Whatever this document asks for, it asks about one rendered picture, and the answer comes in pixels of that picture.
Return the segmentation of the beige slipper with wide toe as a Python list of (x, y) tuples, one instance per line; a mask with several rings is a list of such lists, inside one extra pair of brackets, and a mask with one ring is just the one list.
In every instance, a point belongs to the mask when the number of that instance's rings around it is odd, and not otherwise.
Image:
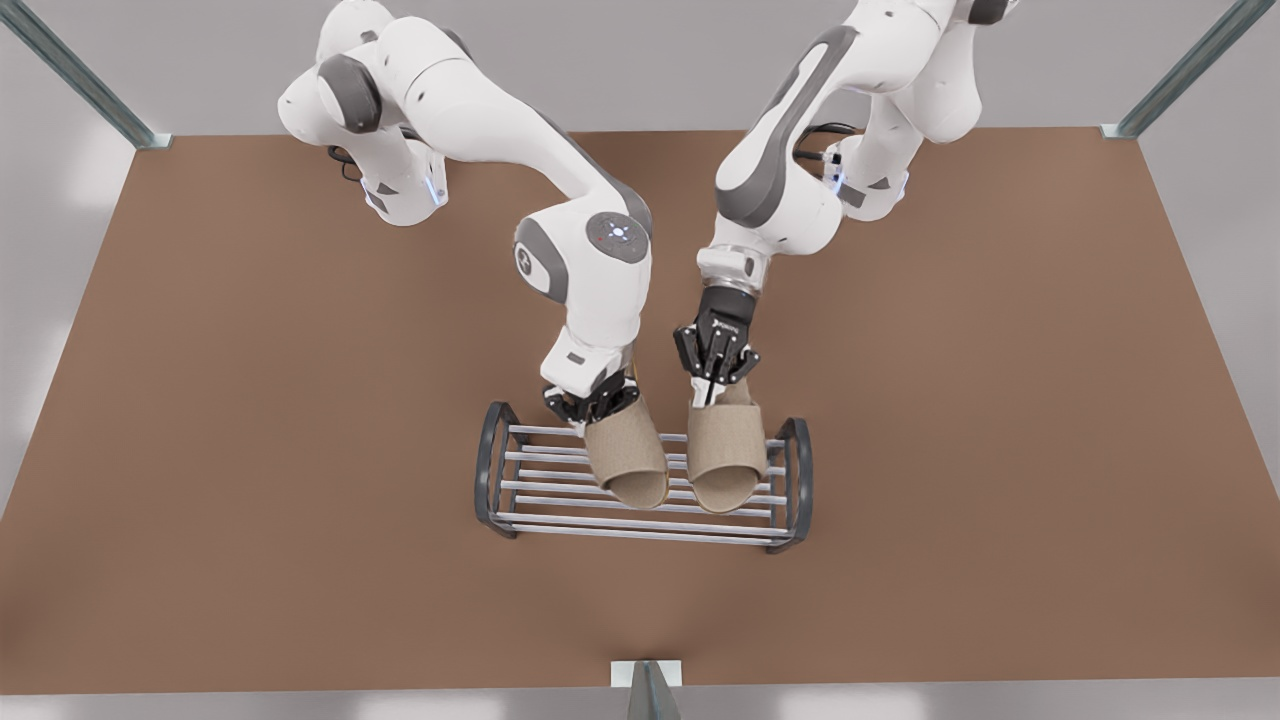
[(728, 386), (713, 405), (689, 410), (687, 473), (705, 511), (742, 507), (768, 466), (762, 410), (745, 379)]

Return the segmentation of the silver frame post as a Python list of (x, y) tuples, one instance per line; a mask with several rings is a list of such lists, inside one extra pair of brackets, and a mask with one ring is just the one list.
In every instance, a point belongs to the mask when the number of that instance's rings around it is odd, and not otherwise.
[(627, 720), (682, 720), (672, 692), (682, 685), (680, 660), (611, 662), (611, 687), (628, 688)]
[(142, 122), (23, 0), (0, 0), (0, 23), (137, 150), (172, 146), (173, 136)]
[(1139, 138), (1275, 3), (1276, 0), (1235, 0), (1120, 122), (1100, 126), (1100, 133), (1105, 138)]

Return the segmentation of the grey metal shoe rack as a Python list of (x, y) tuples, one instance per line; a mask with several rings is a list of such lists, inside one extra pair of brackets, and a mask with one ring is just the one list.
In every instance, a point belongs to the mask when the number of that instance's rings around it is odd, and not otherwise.
[(667, 500), (637, 510), (599, 488), (582, 441), (567, 427), (525, 425), (502, 401), (481, 428), (474, 482), (477, 520), (499, 536), (620, 537), (762, 547), (780, 553), (805, 541), (813, 518), (814, 462), (806, 423), (790, 418), (765, 442), (768, 468), (751, 498), (723, 515), (698, 506), (684, 434), (662, 434)]

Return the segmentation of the beige slipper with narrow toe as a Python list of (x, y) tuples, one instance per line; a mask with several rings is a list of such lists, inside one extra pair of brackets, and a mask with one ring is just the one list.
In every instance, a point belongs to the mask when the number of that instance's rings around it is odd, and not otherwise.
[(591, 473), (622, 505), (657, 509), (669, 491), (666, 451), (639, 388), (627, 377), (623, 382), (611, 395), (609, 413), (585, 425)]

